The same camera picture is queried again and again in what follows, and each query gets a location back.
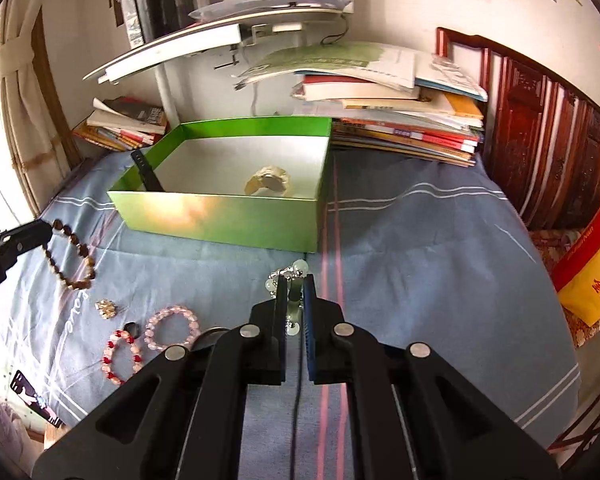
blue bedsheet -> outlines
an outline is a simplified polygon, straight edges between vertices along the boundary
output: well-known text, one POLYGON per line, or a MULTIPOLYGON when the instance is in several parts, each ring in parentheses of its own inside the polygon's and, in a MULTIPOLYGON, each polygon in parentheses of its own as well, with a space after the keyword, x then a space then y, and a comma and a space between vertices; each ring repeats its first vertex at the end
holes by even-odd
MULTIPOLYGON (((425 341, 547 446, 576 408, 580 371, 552 283, 525 227, 479 164, 473 169, 363 150, 330 154, 330 202, 322 250, 310 254, 318 294, 381 342, 425 341)), ((302 254, 134 232, 107 189, 131 165, 109 155, 57 198, 43 217, 62 219, 96 259, 90 290, 72 292, 52 275, 42 251, 21 257, 0 287, 0 341, 69 426, 114 391, 100 370, 109 335, 144 326, 165 306, 184 304, 202 328, 232 327, 266 300, 264 282, 302 254), (120 306, 102 319, 94 302, 120 306)), ((66 239, 50 248, 69 275, 79 258, 66 239)), ((186 336, 165 321, 164 342, 186 336)), ((252 387, 240 476, 288 477, 298 337, 290 338, 287 381, 252 387)), ((143 355, 156 352, 144 343, 143 355)), ((131 368, 128 350, 114 370, 131 368)), ((352 478, 345 391, 304 385, 298 420, 298 478, 344 471, 352 478)))

brown beaded bracelet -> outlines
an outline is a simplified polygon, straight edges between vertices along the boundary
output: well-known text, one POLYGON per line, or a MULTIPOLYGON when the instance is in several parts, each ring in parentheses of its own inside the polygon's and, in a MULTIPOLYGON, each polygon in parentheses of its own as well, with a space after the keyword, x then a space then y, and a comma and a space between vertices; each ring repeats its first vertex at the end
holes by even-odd
POLYGON ((72 233, 71 228, 67 225, 63 225, 61 220, 54 220, 51 224, 53 229, 61 232, 66 237, 69 238, 69 241, 77 248, 78 256, 81 256, 85 263, 87 264, 86 274, 82 280, 73 281, 66 277, 56 264, 56 261, 52 258, 51 251, 45 245, 42 246, 43 251, 45 251, 46 259, 49 261, 49 265, 51 266, 51 270, 54 274, 58 275, 58 278, 64 285, 70 290, 90 288, 91 280, 96 277, 96 271, 94 270, 94 266, 96 264, 95 260, 92 256, 89 256, 89 247, 86 244, 81 244, 78 236, 75 233, 72 233))

green box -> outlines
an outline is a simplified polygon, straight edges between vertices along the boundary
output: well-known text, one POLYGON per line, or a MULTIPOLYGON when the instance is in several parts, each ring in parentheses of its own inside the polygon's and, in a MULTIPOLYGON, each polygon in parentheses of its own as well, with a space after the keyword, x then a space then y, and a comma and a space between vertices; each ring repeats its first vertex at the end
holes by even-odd
POLYGON ((145 156, 165 192, 131 167, 109 190, 130 229, 209 242, 315 253, 331 119, 275 116, 181 124, 145 156), (288 197, 245 196, 263 166, 283 168, 288 197))

red wooden headboard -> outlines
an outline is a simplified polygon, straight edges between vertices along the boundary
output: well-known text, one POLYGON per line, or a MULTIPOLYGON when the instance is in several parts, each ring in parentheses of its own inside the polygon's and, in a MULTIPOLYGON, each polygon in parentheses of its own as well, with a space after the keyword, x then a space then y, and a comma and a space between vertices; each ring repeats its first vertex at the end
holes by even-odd
POLYGON ((479 82, 490 93, 483 107, 489 176, 530 230, 584 227, 600 206, 600 108, 504 45, 436 30, 437 54, 452 57, 453 44, 480 51, 479 82))

red and yellow bag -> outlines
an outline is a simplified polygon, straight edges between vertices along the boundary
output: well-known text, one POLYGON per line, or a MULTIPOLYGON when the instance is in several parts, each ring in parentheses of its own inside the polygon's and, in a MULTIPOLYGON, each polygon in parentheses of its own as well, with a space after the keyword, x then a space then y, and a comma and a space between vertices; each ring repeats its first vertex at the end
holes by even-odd
POLYGON ((600 319, 600 209, 551 278, 564 308, 589 326, 600 319))

